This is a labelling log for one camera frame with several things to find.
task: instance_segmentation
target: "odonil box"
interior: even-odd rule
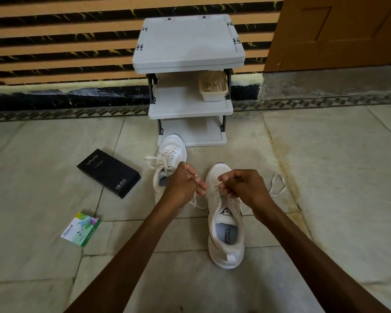
[[[77,213],[73,221],[68,225],[67,229],[62,233],[61,237],[84,247],[91,235],[100,224],[100,220],[94,217]]]
[[[135,169],[99,149],[77,167],[122,199],[141,178]]]

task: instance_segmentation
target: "shoe rack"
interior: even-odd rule
[[[143,22],[133,54],[136,73],[148,79],[148,116],[158,121],[158,145],[176,133],[187,147],[225,145],[226,116],[233,113],[231,75],[245,51],[229,15],[150,18]],[[229,93],[205,102],[201,71],[226,73]]]

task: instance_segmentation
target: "person's left hand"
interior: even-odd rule
[[[205,195],[207,184],[197,175],[195,168],[183,161],[168,177],[167,186],[158,205],[170,209],[176,217],[194,196],[194,192]]]

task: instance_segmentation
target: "mosaic tile border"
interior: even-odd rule
[[[234,101],[235,112],[329,108],[358,105],[391,104],[391,94],[351,95],[289,100]],[[0,112],[0,122],[15,120],[51,120],[63,118],[95,118],[125,115],[147,115],[149,105],[130,105],[104,108],[72,108],[63,110],[27,110]]]

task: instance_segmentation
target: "door panel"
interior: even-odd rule
[[[391,0],[285,0],[264,71],[391,64]]]

